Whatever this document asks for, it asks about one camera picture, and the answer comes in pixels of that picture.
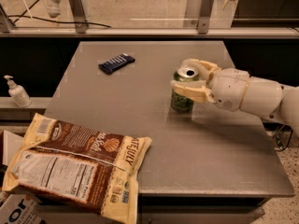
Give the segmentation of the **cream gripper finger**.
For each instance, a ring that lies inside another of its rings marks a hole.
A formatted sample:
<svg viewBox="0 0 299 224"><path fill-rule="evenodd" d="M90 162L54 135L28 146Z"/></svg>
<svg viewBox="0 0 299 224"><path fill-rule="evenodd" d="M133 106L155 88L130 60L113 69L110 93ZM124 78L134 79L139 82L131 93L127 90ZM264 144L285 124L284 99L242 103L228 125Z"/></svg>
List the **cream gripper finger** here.
<svg viewBox="0 0 299 224"><path fill-rule="evenodd" d="M184 68L194 68L198 72L199 77L206 81L210 81L214 75L221 70L215 63L196 59L186 59L180 66Z"/></svg>
<svg viewBox="0 0 299 224"><path fill-rule="evenodd" d="M170 85L175 93L191 99L196 103L216 103L212 91L205 80L191 82L172 80Z"/></svg>

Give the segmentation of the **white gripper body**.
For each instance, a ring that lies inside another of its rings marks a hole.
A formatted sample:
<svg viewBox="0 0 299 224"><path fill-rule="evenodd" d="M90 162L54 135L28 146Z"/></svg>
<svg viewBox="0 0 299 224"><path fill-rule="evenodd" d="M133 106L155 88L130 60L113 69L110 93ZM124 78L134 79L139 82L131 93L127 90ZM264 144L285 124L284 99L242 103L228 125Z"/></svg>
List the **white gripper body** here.
<svg viewBox="0 0 299 224"><path fill-rule="evenodd" d="M209 82L214 105L217 108L236 111L249 81L249 73L235 68L217 72Z"/></svg>

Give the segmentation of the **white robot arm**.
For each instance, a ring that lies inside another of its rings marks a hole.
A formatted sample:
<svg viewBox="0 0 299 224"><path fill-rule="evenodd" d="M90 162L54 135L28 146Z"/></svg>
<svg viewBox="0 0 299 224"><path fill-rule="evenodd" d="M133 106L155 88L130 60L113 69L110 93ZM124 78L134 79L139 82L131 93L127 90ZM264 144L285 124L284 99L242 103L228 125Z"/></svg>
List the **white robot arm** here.
<svg viewBox="0 0 299 224"><path fill-rule="evenodd" d="M240 110L288 125L299 135L298 87L196 59L184 60L177 70L182 77L188 71L193 71L199 79L186 82L172 80L171 87L175 93L196 103L210 102L219 109Z"/></svg>

